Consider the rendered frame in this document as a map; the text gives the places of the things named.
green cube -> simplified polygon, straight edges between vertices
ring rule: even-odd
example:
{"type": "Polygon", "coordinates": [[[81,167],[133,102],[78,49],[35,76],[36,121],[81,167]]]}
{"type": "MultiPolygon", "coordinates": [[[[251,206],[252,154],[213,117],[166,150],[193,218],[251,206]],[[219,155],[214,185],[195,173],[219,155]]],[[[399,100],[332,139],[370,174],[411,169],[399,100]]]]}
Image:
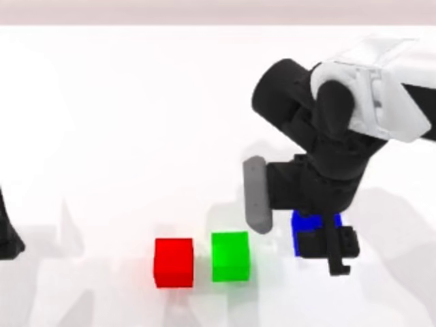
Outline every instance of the green cube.
{"type": "Polygon", "coordinates": [[[248,281],[250,272],[248,232],[212,233],[212,282],[248,281]]]}

white background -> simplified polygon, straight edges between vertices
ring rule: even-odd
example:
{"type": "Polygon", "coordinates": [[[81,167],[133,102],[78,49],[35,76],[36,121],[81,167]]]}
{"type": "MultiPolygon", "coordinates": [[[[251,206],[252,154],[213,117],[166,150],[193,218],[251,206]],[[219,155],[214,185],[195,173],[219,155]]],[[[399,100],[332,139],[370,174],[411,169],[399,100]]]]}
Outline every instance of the white background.
{"type": "Polygon", "coordinates": [[[300,150],[250,108],[266,69],[430,27],[0,29],[0,177],[27,244],[0,263],[1,327],[436,326],[436,144],[392,142],[344,214],[349,277],[293,257],[290,213],[251,234],[253,280],[211,283],[212,231],[247,230],[242,160],[300,150]],[[155,237],[196,247],[192,290],[152,277],[155,237]]]}

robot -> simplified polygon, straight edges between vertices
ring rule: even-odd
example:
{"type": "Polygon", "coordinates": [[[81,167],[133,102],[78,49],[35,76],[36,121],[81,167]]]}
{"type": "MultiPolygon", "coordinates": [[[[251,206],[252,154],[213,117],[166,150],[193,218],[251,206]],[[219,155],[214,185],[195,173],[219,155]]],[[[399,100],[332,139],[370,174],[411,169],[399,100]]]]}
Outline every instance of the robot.
{"type": "Polygon", "coordinates": [[[298,233],[300,256],[348,275],[343,258],[358,256],[358,238],[335,217],[352,204],[370,159],[390,140],[436,140],[436,46],[372,35],[310,70],[280,60],[255,87],[252,108],[305,153],[244,162],[247,224],[266,234],[273,211],[320,217],[321,226],[298,233]]]}
{"type": "Polygon", "coordinates": [[[0,260],[16,259],[25,249],[25,244],[10,222],[0,189],[0,260]]]}

cube top face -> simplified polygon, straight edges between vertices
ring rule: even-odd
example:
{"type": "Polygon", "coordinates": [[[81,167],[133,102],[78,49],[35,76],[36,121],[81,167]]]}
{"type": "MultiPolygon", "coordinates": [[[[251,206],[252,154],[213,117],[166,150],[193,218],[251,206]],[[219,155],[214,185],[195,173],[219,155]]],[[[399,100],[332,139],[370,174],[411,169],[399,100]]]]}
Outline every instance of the cube top face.
{"type": "Polygon", "coordinates": [[[248,281],[251,270],[248,232],[212,233],[213,281],[248,281]]]}
{"type": "Polygon", "coordinates": [[[193,286],[193,240],[191,238],[157,238],[153,274],[156,286],[193,286]]]}

red cube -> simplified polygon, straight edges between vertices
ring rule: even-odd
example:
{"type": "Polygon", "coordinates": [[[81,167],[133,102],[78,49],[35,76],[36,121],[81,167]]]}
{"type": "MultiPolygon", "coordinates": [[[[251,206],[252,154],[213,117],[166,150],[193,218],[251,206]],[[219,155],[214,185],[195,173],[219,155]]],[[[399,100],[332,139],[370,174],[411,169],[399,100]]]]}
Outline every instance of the red cube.
{"type": "Polygon", "coordinates": [[[157,288],[193,287],[192,238],[156,238],[153,276],[157,288]]]}

